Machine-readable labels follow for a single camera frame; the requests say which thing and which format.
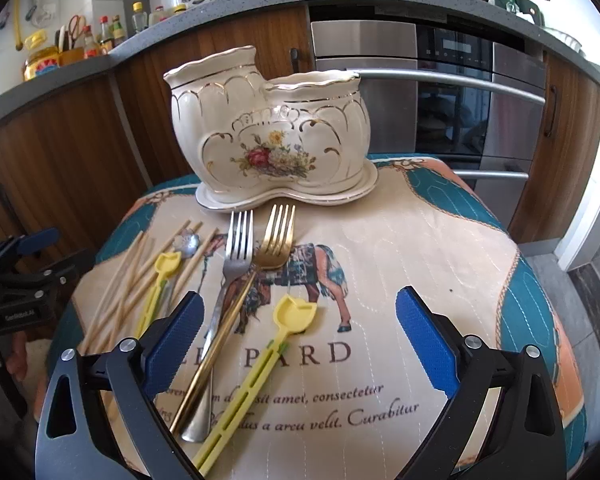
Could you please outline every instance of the wooden cabinet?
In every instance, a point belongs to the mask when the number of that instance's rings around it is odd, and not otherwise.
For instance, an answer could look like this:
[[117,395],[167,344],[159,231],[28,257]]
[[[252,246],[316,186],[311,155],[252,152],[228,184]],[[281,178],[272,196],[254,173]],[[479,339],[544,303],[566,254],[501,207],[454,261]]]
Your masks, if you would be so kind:
[[517,243],[567,231],[600,142],[600,86],[570,63],[546,55],[546,105],[529,180],[509,225]]
[[52,226],[61,233],[41,258],[26,259],[32,270],[98,250],[145,190],[106,76],[0,126],[0,239]]
[[116,69],[116,79],[142,160],[154,184],[191,173],[171,125],[171,91],[162,75],[187,61],[252,44],[265,79],[314,69],[305,7],[282,7],[232,16],[198,27],[141,52]]

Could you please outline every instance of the scissors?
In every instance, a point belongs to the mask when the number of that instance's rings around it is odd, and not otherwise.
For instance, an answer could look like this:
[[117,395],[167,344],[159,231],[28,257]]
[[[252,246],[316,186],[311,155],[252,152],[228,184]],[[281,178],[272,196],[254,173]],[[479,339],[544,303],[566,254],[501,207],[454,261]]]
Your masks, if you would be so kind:
[[74,14],[69,20],[69,48],[74,48],[76,41],[82,35],[82,28],[87,24],[87,19],[81,14]]

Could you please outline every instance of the stainless steel oven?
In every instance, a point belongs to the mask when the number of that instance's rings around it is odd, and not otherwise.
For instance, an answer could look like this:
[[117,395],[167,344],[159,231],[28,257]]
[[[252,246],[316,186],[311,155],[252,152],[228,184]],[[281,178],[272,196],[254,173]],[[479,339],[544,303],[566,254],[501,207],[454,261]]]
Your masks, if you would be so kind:
[[356,70],[371,153],[443,159],[508,226],[544,107],[544,64],[507,46],[414,23],[313,22],[316,68]]

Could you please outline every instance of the blue gripper pad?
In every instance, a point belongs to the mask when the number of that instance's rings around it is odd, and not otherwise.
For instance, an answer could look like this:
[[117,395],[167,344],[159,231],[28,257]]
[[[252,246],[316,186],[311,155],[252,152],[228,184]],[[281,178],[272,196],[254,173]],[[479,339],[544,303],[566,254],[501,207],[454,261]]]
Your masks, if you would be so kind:
[[405,287],[395,298],[395,315],[411,341],[431,385],[450,399],[456,394],[460,381],[456,372],[456,356],[435,327],[430,312],[419,298]]
[[142,336],[151,337],[150,330],[154,326],[156,330],[162,330],[161,324],[167,324],[160,340],[144,362],[142,389],[149,399],[153,400],[157,394],[165,392],[171,386],[204,319],[205,304],[202,297],[190,291],[168,318],[154,321]]
[[32,235],[22,237],[18,242],[18,254],[21,256],[29,256],[30,254],[41,251],[45,247],[58,243],[59,239],[60,231],[55,227],[43,229]]

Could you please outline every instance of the ceramic saucer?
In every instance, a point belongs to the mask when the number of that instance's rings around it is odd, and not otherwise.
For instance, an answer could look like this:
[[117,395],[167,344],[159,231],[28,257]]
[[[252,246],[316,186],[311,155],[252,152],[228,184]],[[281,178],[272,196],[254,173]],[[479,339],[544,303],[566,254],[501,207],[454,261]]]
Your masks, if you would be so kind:
[[314,205],[341,205],[346,204],[347,202],[353,202],[354,200],[368,195],[378,183],[378,168],[376,168],[376,165],[370,160],[364,161],[362,173],[363,175],[360,181],[351,189],[328,195],[314,195],[287,189],[286,187],[279,187],[277,189],[269,189],[264,193],[246,200],[225,203],[213,199],[206,185],[202,183],[198,186],[196,191],[196,200],[198,200],[198,203],[205,209],[218,212],[226,211],[227,213],[231,211],[253,209],[264,204],[267,200],[278,197],[293,198],[294,200]]

